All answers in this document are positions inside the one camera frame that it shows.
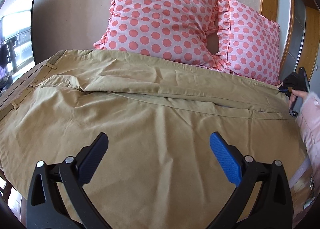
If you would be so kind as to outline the right hand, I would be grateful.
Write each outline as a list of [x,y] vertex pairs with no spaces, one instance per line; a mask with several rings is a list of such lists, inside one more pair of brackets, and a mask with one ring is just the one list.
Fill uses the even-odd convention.
[[297,101],[300,100],[301,104],[300,104],[299,110],[301,111],[302,108],[303,108],[304,102],[310,96],[310,92],[294,90],[292,88],[283,88],[283,86],[284,86],[283,82],[282,81],[278,81],[277,88],[280,90],[280,92],[282,92],[283,94],[285,94],[289,98],[289,108],[291,109],[292,105],[293,104],[296,105]]

